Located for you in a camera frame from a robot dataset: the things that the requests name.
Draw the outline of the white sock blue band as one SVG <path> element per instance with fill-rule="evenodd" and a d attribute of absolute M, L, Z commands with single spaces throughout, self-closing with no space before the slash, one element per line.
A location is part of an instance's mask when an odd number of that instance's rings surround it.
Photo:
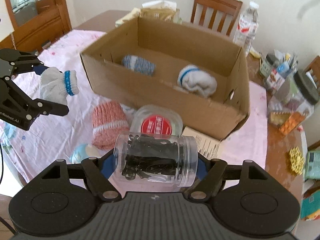
<path fill-rule="evenodd" d="M 55 67 L 41 74 L 40 98 L 46 101 L 67 105 L 67 96 L 79 93 L 75 70 L 60 72 Z"/>
<path fill-rule="evenodd" d="M 183 89 L 203 98 L 212 96 L 217 89 L 215 77 L 193 64 L 185 66 L 180 71 L 177 78 L 177 84 Z"/>

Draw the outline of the blue plush doll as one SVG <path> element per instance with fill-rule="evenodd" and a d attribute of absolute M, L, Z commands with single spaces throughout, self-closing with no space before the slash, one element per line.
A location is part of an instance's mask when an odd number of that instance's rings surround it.
<path fill-rule="evenodd" d="M 69 159 L 72 164 L 79 164 L 89 157 L 100 158 L 100 151 L 91 144 L 81 144 L 76 147 Z"/>

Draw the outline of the pink knit sock roll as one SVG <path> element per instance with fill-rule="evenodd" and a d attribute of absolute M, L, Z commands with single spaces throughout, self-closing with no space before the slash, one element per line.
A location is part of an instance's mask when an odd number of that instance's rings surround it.
<path fill-rule="evenodd" d="M 92 112 L 92 144 L 100 150 L 114 147 L 118 135 L 129 130 L 129 123 L 121 105 L 116 101 L 99 104 Z"/>

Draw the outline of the clear container red label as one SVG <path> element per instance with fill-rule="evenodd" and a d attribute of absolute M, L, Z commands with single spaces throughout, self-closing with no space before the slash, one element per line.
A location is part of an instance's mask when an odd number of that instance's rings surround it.
<path fill-rule="evenodd" d="M 183 121 L 179 114 L 167 108 L 145 105 L 134 114 L 131 132 L 180 136 Z"/>

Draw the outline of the blue speckled knit sock roll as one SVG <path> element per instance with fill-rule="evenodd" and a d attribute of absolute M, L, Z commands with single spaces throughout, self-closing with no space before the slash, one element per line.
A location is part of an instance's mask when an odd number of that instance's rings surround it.
<path fill-rule="evenodd" d="M 136 55 L 124 56 L 121 63 L 128 70 L 147 76 L 152 76 L 156 69 L 156 65 L 154 63 Z"/>

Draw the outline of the pink floral tablecloth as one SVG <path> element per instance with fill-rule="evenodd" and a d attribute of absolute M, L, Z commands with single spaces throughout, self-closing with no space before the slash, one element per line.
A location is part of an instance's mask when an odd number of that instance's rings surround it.
<path fill-rule="evenodd" d="M 16 85 L 32 99 L 59 103 L 69 109 L 65 116 L 42 110 L 27 131 L 1 122 L 2 146 L 25 181 L 31 181 L 56 159 L 70 160 L 84 152 L 103 155 L 92 145 L 92 112 L 107 98 L 93 93 L 80 59 L 80 52 L 101 36 L 101 31 L 71 31 L 40 54 L 40 60 L 49 66 L 46 80 L 33 72 L 15 78 Z M 222 142 L 218 157 L 236 165 L 251 159 L 264 167 L 266 91 L 251 82 L 249 97 L 249 118 Z"/>

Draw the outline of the wooden door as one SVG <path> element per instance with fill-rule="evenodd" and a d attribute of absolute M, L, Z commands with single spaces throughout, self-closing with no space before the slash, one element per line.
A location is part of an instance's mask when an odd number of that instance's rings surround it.
<path fill-rule="evenodd" d="M 13 29 L 1 48 L 40 54 L 71 31 L 66 0 L 4 0 Z"/>

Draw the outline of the gold ornament coaster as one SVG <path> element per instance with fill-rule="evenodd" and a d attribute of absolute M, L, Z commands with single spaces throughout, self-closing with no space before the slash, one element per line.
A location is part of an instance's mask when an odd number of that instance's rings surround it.
<path fill-rule="evenodd" d="M 290 168 L 297 175 L 303 174 L 305 159 L 303 153 L 298 146 L 289 151 Z"/>

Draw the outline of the teal foil pouch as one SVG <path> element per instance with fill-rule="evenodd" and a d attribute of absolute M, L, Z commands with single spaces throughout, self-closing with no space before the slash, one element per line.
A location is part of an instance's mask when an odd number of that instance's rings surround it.
<path fill-rule="evenodd" d="M 313 150 L 309 151 L 306 155 L 305 161 L 305 170 L 304 170 L 305 179 L 320 179 L 320 151 Z"/>

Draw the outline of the large jar black lid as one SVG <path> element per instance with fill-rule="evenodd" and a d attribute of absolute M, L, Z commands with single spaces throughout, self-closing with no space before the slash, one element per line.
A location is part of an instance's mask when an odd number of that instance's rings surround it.
<path fill-rule="evenodd" d="M 289 75 L 270 99 L 268 121 L 281 134 L 288 135 L 313 114 L 318 102 L 316 86 L 306 72 L 299 70 Z"/>

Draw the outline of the cardboard box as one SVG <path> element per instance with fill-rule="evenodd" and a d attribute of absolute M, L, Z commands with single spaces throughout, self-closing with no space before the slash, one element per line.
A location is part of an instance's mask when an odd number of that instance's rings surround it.
<path fill-rule="evenodd" d="M 152 76 L 133 72 L 126 55 L 156 65 Z M 80 54 L 93 92 L 138 109 L 156 105 L 178 113 L 185 126 L 218 140 L 240 129 L 249 117 L 249 76 L 244 50 L 207 29 L 135 18 L 108 32 Z M 194 64 L 217 81 L 205 99 L 177 84 Z"/>

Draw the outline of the white green book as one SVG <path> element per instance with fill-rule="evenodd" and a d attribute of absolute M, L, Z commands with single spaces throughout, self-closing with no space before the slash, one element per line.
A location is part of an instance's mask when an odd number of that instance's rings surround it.
<path fill-rule="evenodd" d="M 137 18 L 139 16 L 140 16 L 140 9 L 133 8 L 128 14 L 126 14 L 122 18 L 116 20 L 115 27 L 117 28 L 117 27 L 123 25 L 124 23 L 126 23 L 127 21 L 130 21 L 130 20 Z"/>

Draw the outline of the small jar dark lid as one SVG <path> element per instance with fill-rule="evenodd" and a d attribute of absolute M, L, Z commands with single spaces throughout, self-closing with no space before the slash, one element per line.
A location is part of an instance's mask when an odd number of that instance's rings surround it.
<path fill-rule="evenodd" d="M 273 53 L 268 53 L 259 66 L 259 73 L 262 77 L 268 77 L 273 68 L 278 65 L 278 59 Z"/>

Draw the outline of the gold tissue box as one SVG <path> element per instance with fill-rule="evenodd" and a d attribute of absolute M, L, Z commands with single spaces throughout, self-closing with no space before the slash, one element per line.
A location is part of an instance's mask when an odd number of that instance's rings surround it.
<path fill-rule="evenodd" d="M 155 0 L 142 4 L 140 18 L 158 19 L 161 21 L 181 24 L 180 9 L 176 2 Z"/>

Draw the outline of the wooden chair back right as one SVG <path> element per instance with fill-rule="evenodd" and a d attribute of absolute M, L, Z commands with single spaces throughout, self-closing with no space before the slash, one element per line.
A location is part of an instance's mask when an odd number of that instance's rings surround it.
<path fill-rule="evenodd" d="M 316 56 L 313 61 L 306 67 L 304 72 L 311 77 L 319 92 L 319 76 L 320 76 L 320 57 Z"/>

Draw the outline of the wooden chair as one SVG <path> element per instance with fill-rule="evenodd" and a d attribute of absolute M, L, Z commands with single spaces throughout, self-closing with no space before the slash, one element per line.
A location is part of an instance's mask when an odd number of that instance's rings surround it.
<path fill-rule="evenodd" d="M 235 26 L 236 19 L 239 16 L 240 9 L 243 5 L 243 2 L 240 0 L 194 0 L 193 9 L 191 12 L 190 22 L 194 23 L 197 6 L 202 6 L 202 11 L 200 14 L 200 19 L 198 25 L 203 26 L 204 20 L 206 18 L 206 13 L 208 9 L 212 9 L 212 15 L 208 24 L 209 29 L 213 29 L 214 22 L 216 20 L 217 13 L 222 13 L 220 22 L 217 26 L 217 32 L 222 33 L 223 26 L 225 24 L 227 16 L 231 17 L 228 29 L 226 31 L 226 36 L 230 37 L 231 32 Z"/>
<path fill-rule="evenodd" d="M 320 76 L 320 57 L 316 56 L 313 61 L 306 67 L 304 72 L 311 77 L 319 92 L 319 76 Z"/>

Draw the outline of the plastic water bottle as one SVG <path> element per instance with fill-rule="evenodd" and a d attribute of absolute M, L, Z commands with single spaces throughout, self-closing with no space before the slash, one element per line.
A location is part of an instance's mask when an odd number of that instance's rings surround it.
<path fill-rule="evenodd" d="M 249 6 L 244 10 L 239 17 L 238 25 L 233 37 L 233 43 L 241 46 L 246 56 L 252 47 L 252 42 L 255 39 L 258 22 L 259 4 L 250 1 Z"/>

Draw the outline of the wooden chair back centre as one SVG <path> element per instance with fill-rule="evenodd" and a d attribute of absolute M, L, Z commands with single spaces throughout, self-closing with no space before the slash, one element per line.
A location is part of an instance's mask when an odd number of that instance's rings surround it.
<path fill-rule="evenodd" d="M 197 6 L 202 6 L 202 11 L 200 14 L 200 19 L 198 25 L 203 26 L 204 20 L 206 18 L 206 13 L 208 9 L 212 9 L 212 15 L 208 24 L 209 29 L 213 29 L 214 22 L 216 20 L 217 13 L 222 13 L 220 22 L 217 26 L 217 32 L 222 33 L 223 26 L 225 24 L 227 16 L 231 17 L 228 29 L 226 31 L 226 36 L 230 37 L 231 32 L 235 26 L 236 19 L 239 16 L 240 9 L 243 5 L 243 2 L 240 0 L 194 0 L 193 9 L 191 12 L 190 22 L 194 23 Z"/>

